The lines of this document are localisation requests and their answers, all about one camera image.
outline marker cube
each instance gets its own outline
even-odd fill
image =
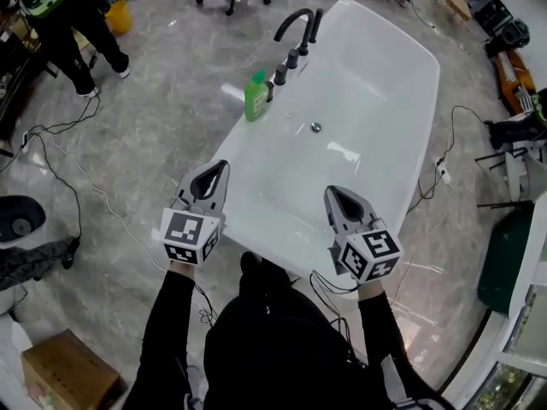
[[[338,263],[364,284],[390,275],[402,255],[397,238],[386,229],[376,229],[347,236]]]
[[[221,239],[221,220],[164,208],[160,233],[170,260],[200,266]]]

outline yellow bucket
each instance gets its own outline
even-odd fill
[[[110,11],[106,13],[106,19],[118,35],[129,32],[133,27],[131,13],[125,0],[114,3]]]

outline green container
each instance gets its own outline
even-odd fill
[[[261,70],[245,86],[245,117],[247,121],[255,121],[266,111],[269,89],[264,80],[266,80],[266,72]]]
[[[477,294],[490,309],[509,314],[509,304],[528,243],[534,206],[507,214],[492,229]]]

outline bottle cap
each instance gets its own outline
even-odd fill
[[[253,76],[253,82],[255,84],[261,84],[264,82],[264,79],[266,78],[266,70],[261,70],[259,72],[256,72]]]

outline black pants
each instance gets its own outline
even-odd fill
[[[543,132],[547,136],[547,128],[539,123],[534,113],[529,114],[524,120],[498,121],[489,125],[489,128],[494,149],[499,149],[504,143],[534,140]]]
[[[129,65],[129,57],[121,53],[93,0],[65,0],[45,18],[33,18],[31,24],[51,62],[73,81],[78,94],[93,91],[95,82],[82,59],[71,27],[82,33],[104,55],[114,71],[124,72]]]
[[[225,306],[216,324],[265,314],[267,311],[295,319],[307,319],[327,328],[331,326],[306,295],[291,287],[285,270],[269,261],[264,261],[242,275],[239,296]]]

